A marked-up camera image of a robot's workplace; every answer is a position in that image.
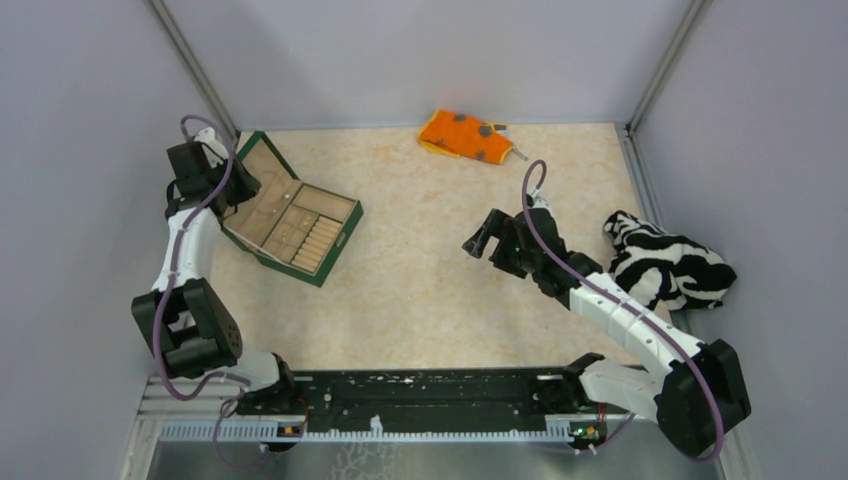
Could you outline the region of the green jewelry box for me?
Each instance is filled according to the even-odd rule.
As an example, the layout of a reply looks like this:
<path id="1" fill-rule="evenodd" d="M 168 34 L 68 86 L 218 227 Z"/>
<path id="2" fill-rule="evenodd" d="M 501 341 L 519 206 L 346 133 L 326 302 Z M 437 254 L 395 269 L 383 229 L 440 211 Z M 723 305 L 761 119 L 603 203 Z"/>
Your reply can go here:
<path id="1" fill-rule="evenodd" d="M 297 186 L 288 206 L 264 221 L 249 218 L 259 193 L 233 208 L 224 235 L 265 267 L 322 287 L 364 214 L 362 203 L 301 180 L 262 131 L 241 136 L 237 158 L 258 180 L 270 170 L 289 175 Z"/>

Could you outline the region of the silver bangle with pearls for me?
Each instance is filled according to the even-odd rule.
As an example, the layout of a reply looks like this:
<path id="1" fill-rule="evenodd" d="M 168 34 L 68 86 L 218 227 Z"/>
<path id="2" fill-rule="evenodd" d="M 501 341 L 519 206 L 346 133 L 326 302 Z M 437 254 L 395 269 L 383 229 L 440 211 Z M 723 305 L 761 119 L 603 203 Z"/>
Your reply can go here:
<path id="1" fill-rule="evenodd" d="M 288 206 L 291 201 L 291 189 L 297 186 L 297 181 L 287 174 L 270 170 L 262 172 L 259 180 L 261 189 L 249 218 L 264 221 Z"/>

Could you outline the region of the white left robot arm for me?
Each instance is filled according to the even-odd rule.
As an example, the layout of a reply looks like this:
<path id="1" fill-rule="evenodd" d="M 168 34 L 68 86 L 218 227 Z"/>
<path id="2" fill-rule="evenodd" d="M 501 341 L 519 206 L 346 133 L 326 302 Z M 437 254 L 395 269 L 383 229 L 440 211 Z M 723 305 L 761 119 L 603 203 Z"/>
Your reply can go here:
<path id="1" fill-rule="evenodd" d="M 214 123 L 195 133 L 180 128 L 183 142 L 166 151 L 174 173 L 166 188 L 166 253 L 151 290 L 132 300 L 131 314 L 173 398 L 191 401 L 212 381 L 230 382 L 238 394 L 226 409 L 245 413 L 252 401 L 288 413 L 300 399 L 290 368 L 278 355 L 246 346 L 210 283 L 225 214 L 255 197 L 260 183 Z"/>

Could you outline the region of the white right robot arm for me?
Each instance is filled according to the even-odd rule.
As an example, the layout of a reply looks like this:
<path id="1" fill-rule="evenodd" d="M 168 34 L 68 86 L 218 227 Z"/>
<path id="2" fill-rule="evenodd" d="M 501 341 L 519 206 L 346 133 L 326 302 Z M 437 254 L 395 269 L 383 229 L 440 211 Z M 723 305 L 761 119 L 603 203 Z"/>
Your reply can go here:
<path id="1" fill-rule="evenodd" d="M 658 425 L 682 454 L 718 457 L 725 435 L 751 414 L 740 360 L 723 340 L 706 343 L 640 305 L 591 257 L 567 248 L 545 208 L 511 216 L 490 211 L 463 250 L 481 258 L 490 241 L 493 266 L 532 278 L 568 311 L 593 321 L 634 355 L 639 368 L 586 354 L 566 369 L 563 398 L 576 412 L 611 404 Z"/>

